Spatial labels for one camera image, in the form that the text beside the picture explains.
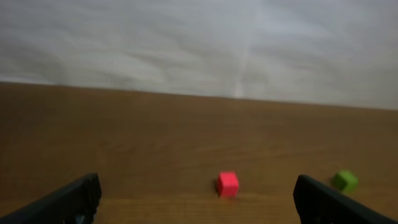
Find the green cube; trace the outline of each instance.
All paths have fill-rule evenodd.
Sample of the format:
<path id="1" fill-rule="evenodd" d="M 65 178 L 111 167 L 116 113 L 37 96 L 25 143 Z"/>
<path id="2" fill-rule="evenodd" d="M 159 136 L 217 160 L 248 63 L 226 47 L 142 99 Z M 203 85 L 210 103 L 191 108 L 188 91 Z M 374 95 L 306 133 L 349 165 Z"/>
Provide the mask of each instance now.
<path id="1" fill-rule="evenodd" d="M 340 192 L 348 193 L 353 191 L 356 186 L 358 186 L 358 178 L 356 178 L 352 172 L 348 170 L 342 170 L 334 176 L 331 184 Z"/>

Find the wood grain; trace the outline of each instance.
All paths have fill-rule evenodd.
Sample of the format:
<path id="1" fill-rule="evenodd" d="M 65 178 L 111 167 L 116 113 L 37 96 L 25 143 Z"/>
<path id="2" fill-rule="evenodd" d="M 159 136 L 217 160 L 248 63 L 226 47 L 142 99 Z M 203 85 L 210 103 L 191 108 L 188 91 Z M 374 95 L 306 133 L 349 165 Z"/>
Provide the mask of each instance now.
<path id="1" fill-rule="evenodd" d="M 99 173 L 96 223 L 299 223 L 299 174 L 398 219 L 398 112 L 0 84 L 0 214 Z M 236 200 L 213 180 L 235 170 Z"/>

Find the red cube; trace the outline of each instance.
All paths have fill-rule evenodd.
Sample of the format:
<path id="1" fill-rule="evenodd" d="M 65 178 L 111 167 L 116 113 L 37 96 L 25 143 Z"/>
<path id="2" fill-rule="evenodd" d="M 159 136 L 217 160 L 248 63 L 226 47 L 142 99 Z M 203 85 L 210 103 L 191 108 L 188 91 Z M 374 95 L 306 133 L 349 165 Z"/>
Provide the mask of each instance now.
<path id="1" fill-rule="evenodd" d="M 220 197 L 235 197 L 238 193 L 239 182 L 235 172 L 220 172 L 217 190 Z"/>

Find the small toy block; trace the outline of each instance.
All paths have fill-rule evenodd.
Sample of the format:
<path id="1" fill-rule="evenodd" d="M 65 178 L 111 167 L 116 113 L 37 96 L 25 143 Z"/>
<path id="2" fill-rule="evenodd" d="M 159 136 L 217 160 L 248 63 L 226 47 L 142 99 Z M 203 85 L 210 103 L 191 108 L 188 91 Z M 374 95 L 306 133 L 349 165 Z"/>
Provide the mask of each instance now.
<path id="1" fill-rule="evenodd" d="M 338 172 L 331 181 L 332 186 L 340 192 L 352 192 L 358 186 L 358 178 L 348 170 Z"/>
<path id="2" fill-rule="evenodd" d="M 235 172 L 220 172 L 217 181 L 217 191 L 220 197 L 235 197 L 239 182 Z"/>

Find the white wall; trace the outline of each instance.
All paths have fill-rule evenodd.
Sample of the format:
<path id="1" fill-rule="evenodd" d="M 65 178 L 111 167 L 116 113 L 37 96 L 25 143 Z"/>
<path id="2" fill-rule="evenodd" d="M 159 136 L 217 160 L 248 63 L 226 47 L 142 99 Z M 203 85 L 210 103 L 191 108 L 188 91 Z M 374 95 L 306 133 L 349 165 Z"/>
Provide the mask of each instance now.
<path id="1" fill-rule="evenodd" d="M 396 0 L 1 0 L 0 80 L 398 108 Z"/>

